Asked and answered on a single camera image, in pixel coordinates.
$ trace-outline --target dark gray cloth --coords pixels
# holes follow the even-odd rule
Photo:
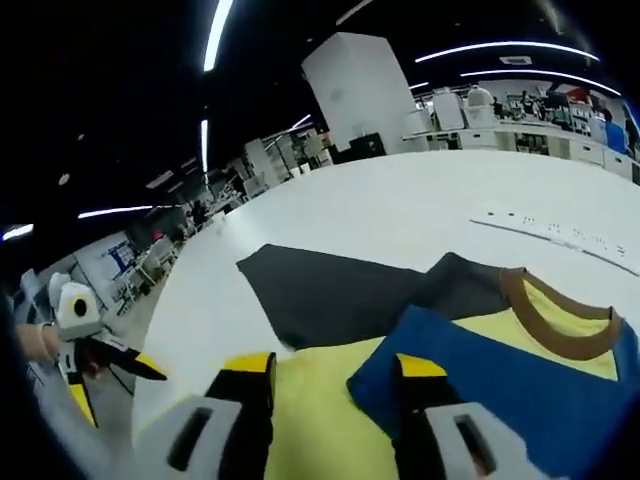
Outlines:
[[[389,335],[409,304],[456,320],[509,304],[500,268],[447,253],[427,273],[265,245],[238,262],[276,336],[301,348]]]
[[[276,336],[295,349],[389,334],[423,281],[414,270],[274,245],[238,268]]]

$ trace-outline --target yellow t-shirt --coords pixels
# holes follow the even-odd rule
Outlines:
[[[562,310],[527,281],[524,281],[524,288],[531,305],[558,333],[569,337],[589,337],[601,332],[609,325],[607,319],[584,319]],[[590,360],[571,360],[561,357],[546,349],[533,338],[511,308],[492,315],[456,320],[454,323],[483,337],[491,338],[567,367],[609,380],[618,380],[616,362],[611,350]]]
[[[346,382],[382,338],[301,350],[276,368],[268,480],[393,480],[391,440],[355,406]]]

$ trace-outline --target brown collar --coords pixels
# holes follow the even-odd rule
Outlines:
[[[601,332],[590,337],[570,337],[555,330],[529,301],[524,282],[529,282],[549,300],[568,313],[589,320],[611,320]],[[543,347],[570,360],[591,360],[611,349],[620,334],[622,319],[613,308],[583,305],[565,297],[524,268],[504,269],[502,287],[522,326]]]

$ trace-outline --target white table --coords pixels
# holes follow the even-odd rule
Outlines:
[[[236,262],[266,243],[426,271],[448,251],[527,266],[578,301],[614,305],[640,332],[640,281],[577,251],[474,225],[483,204],[640,245],[640,189],[587,164],[500,151],[403,154],[323,168],[267,191],[191,238],[155,308],[144,349],[170,379],[138,379],[134,439],[224,360],[288,352]]]

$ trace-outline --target black ceiling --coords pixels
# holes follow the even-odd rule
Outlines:
[[[617,89],[633,84],[620,78],[625,72],[616,43],[621,33],[614,30],[618,37],[612,39],[611,30],[603,29],[603,21],[613,28],[607,15],[621,25],[613,13],[583,11],[573,2],[560,2],[562,11],[549,13],[542,0],[375,0],[337,27],[336,20],[358,3],[235,0],[215,69],[204,74],[216,0],[22,0],[5,74],[10,148],[2,176],[2,220],[54,228],[59,219],[78,235],[74,243],[86,243],[122,228],[131,216],[102,217],[88,226],[75,221],[78,212],[167,201],[165,188],[145,185],[173,169],[170,185],[184,178],[182,163],[196,157],[199,164],[202,119],[210,121],[210,167],[307,113],[322,121],[300,64],[339,30],[388,38],[410,84],[462,83],[459,74],[465,71],[504,67],[493,50],[414,63],[439,50],[499,40],[589,50],[613,65],[618,82],[602,65],[579,56],[523,48],[500,55],[530,55],[532,68]],[[577,21],[589,27],[590,36]],[[71,178],[60,187],[63,173]]]

